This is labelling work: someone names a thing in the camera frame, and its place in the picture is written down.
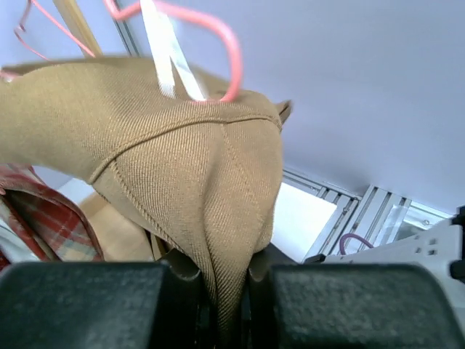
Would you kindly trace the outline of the pink wire hanger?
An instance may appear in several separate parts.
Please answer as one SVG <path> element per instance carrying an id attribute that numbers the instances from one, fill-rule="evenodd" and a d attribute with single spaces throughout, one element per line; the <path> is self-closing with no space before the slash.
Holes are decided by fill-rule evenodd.
<path id="1" fill-rule="evenodd" d="M 2 80 L 16 77 L 16 65 L 101 54 L 76 1 L 1 2 Z"/>
<path id="2" fill-rule="evenodd" d="M 240 44 L 233 30 L 219 18 L 166 1 L 134 1 L 119 7 L 116 1 L 104 2 L 110 16 L 117 22 L 139 17 L 146 36 L 147 56 L 136 57 L 138 68 L 144 63 L 143 73 L 153 92 L 167 100 L 189 103 L 231 103 L 238 98 L 243 81 L 243 59 Z M 202 38 L 188 38 L 204 34 L 213 41 L 214 57 L 226 69 L 226 81 L 214 91 L 214 78 L 196 63 L 201 53 L 194 47 L 206 44 Z"/>

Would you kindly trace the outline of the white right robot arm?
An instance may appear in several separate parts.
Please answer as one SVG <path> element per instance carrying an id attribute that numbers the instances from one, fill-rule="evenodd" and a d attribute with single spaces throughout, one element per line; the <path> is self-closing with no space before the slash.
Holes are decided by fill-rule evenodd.
<path id="1" fill-rule="evenodd" d="M 317 254 L 304 261 L 329 263 L 410 263 L 464 282 L 464 207 L 431 229 L 391 244 L 354 254 Z"/>

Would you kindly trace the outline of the tan skirt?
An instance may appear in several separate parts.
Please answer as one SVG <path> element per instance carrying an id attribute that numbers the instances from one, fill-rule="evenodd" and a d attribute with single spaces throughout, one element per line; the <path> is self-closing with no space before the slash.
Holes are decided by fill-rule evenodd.
<path id="1" fill-rule="evenodd" d="M 226 348 L 248 265 L 272 237 L 292 104 L 248 90 L 231 103 L 167 100 L 134 58 L 13 67 L 15 79 L 1 84 L 1 161 L 92 187 L 114 164 L 140 225 L 200 268 Z"/>

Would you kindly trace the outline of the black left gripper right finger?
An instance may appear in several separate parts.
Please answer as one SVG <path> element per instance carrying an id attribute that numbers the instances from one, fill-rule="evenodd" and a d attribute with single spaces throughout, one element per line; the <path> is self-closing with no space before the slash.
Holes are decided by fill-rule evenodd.
<path id="1" fill-rule="evenodd" d="M 248 267 L 254 348 L 462 348 L 464 334 L 437 279 L 409 264 Z"/>

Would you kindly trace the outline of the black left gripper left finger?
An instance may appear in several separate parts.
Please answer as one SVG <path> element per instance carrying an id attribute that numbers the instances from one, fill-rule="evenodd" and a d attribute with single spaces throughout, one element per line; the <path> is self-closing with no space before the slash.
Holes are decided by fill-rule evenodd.
<path id="1" fill-rule="evenodd" d="M 1 273 L 3 348 L 209 348 L 191 262 L 22 262 Z"/>

